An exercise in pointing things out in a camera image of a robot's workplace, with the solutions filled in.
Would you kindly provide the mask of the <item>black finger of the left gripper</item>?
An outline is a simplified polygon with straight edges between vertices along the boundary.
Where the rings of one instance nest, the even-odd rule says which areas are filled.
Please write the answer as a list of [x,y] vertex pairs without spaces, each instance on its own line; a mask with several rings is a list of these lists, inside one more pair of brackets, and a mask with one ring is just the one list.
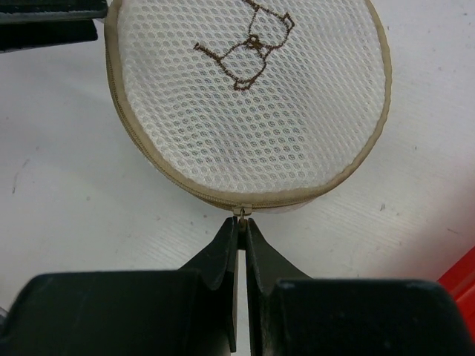
[[94,20],[107,12],[103,0],[2,1],[1,51],[96,41]]

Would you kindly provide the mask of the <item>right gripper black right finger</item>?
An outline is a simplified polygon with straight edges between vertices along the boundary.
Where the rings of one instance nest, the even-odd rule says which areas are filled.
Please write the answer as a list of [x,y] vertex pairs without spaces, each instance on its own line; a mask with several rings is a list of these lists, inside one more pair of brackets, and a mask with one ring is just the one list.
[[245,234],[253,355],[314,355],[315,281],[266,241],[257,223]]

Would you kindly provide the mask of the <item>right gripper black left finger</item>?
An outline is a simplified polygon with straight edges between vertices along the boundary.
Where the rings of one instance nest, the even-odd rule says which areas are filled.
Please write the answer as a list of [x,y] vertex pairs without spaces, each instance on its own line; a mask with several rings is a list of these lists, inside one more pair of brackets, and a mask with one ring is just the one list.
[[197,276],[187,351],[235,352],[238,219],[227,218],[212,241],[179,270]]

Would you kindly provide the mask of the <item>white mesh laundry bag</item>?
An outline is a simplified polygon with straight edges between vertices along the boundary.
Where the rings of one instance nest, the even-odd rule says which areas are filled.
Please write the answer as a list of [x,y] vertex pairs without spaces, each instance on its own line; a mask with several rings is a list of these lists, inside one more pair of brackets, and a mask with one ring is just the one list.
[[104,36],[133,143],[234,214],[331,191],[387,121],[390,48],[371,1],[113,1]]

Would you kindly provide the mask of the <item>red plastic tray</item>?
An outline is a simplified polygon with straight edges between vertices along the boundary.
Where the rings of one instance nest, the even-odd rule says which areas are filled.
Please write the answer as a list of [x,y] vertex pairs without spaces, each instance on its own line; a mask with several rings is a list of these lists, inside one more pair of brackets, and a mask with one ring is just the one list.
[[474,339],[474,249],[455,263],[439,283],[452,295]]

